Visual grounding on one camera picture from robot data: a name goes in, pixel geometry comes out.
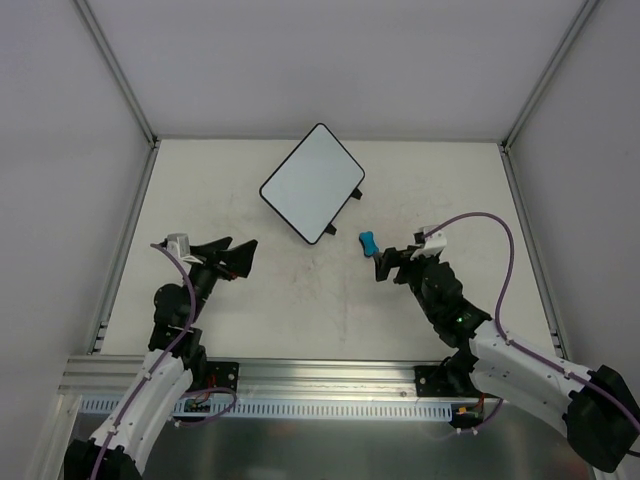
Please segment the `blue whiteboard eraser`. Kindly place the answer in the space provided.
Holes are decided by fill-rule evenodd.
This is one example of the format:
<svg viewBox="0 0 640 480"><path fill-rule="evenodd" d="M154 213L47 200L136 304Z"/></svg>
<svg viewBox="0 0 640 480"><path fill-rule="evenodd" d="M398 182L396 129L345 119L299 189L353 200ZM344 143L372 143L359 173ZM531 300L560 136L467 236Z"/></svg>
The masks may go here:
<svg viewBox="0 0 640 480"><path fill-rule="evenodd" d="M379 253L379 247L372 231L364 231L358 235L359 243L366 258L372 258Z"/></svg>

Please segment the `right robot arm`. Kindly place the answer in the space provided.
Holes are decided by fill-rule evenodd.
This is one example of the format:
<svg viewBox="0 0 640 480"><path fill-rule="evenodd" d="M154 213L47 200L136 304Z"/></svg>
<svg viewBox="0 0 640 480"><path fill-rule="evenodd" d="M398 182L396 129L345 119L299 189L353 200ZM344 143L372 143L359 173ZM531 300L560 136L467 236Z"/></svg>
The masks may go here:
<svg viewBox="0 0 640 480"><path fill-rule="evenodd" d="M639 405L623 377L540 351L499 326L463 295L451 266L415 246L374 256L375 278L391 272L414 295L438 337L455 354L442 366L459 395L475 390L542 420L597 470L613 473L639 438Z"/></svg>

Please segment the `white whiteboard black frame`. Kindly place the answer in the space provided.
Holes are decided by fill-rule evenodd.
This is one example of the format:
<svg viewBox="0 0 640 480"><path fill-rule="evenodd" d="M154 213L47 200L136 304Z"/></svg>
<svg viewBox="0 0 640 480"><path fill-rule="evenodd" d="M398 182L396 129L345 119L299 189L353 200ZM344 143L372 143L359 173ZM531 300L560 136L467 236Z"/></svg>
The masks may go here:
<svg viewBox="0 0 640 480"><path fill-rule="evenodd" d="M365 171L334 133L318 123L259 188L261 199L302 240L315 245L336 232L333 221L359 199Z"/></svg>

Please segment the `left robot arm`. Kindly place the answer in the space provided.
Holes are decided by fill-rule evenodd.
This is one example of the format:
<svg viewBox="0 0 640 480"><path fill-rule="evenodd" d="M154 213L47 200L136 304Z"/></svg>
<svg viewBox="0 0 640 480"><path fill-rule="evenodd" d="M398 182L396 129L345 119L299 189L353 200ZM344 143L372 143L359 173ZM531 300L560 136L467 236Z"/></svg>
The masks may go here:
<svg viewBox="0 0 640 480"><path fill-rule="evenodd" d="M202 332L195 323L220 281L250 275L257 240L238 246L231 237L193 246L185 234L169 234L152 249L166 257L182 281L161 286L153 298L148 352L132 384L107 419L86 440L66 449L66 479L139 479L176 403L186 398L229 396L222 411L237 403L236 391L212 379Z"/></svg>

